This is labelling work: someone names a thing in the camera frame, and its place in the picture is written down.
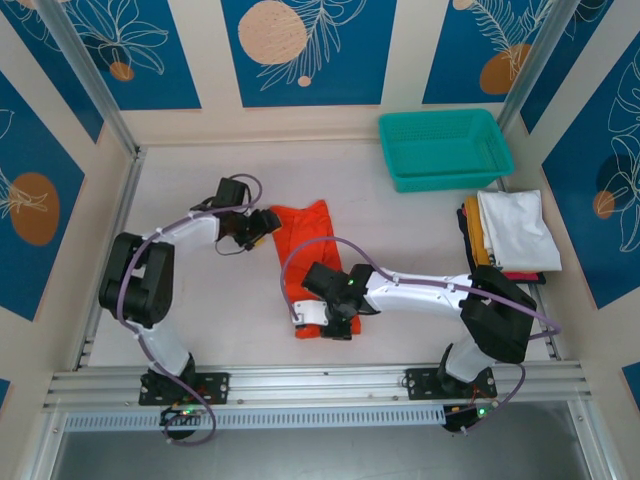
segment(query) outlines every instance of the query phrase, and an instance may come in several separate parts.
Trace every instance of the plastic basket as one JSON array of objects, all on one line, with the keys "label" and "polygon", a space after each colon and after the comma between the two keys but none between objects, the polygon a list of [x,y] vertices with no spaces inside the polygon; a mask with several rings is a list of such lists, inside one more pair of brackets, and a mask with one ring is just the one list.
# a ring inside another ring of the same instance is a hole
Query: plastic basket
[{"label": "plastic basket", "polygon": [[398,192],[483,188],[513,173],[513,158],[486,110],[391,113],[380,140]]}]

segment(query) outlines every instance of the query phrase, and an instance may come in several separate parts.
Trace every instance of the stack of folded clothes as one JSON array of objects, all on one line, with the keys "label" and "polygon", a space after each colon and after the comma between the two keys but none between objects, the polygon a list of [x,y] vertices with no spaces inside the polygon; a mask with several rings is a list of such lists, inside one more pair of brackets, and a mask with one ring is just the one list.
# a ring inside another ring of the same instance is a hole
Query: stack of folded clothes
[{"label": "stack of folded clothes", "polygon": [[543,271],[562,269],[539,191],[478,192],[458,210],[458,224],[472,272],[492,265],[515,282],[545,283]]}]

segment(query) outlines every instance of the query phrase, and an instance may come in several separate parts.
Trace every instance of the yellow folded cloth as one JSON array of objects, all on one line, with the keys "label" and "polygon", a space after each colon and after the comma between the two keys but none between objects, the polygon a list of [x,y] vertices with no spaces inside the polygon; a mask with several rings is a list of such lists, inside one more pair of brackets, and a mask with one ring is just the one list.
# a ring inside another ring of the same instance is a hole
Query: yellow folded cloth
[{"label": "yellow folded cloth", "polygon": [[489,254],[484,248],[484,235],[482,232],[482,223],[480,223],[478,198],[475,196],[467,197],[464,206],[467,210],[467,228],[469,229],[473,261],[476,262],[476,265],[491,265]]}]

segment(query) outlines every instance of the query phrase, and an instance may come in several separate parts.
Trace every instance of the white table surface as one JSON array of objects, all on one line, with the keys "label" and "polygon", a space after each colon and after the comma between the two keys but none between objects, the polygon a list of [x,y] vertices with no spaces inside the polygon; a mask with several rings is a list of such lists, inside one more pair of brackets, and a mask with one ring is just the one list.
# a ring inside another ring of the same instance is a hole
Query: white table surface
[{"label": "white table surface", "polygon": [[[259,207],[304,208],[325,199],[335,234],[364,248],[384,267],[427,275],[469,271],[456,209],[474,192],[398,194],[376,143],[150,148],[126,230],[142,234],[175,221],[215,194],[221,176],[240,172],[262,181]],[[235,245],[221,242],[220,249],[225,247]],[[345,270],[361,262],[348,247],[339,249]],[[232,257],[204,247],[178,265],[170,315],[196,364],[438,362],[447,345],[465,332],[459,319],[385,312],[362,317],[362,335],[350,342],[298,340],[280,294],[279,274],[271,238]],[[527,361],[548,359],[544,340],[529,343]],[[146,363],[130,332],[103,312],[89,365]]]}]

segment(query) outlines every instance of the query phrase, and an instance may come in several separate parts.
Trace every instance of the white folded shirt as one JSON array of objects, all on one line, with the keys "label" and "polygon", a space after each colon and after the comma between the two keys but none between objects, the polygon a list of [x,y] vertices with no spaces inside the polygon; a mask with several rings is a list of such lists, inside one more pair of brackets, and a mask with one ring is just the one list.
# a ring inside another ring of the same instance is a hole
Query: white folded shirt
[{"label": "white folded shirt", "polygon": [[560,252],[542,220],[540,191],[478,192],[484,248],[505,272],[562,270]]}]

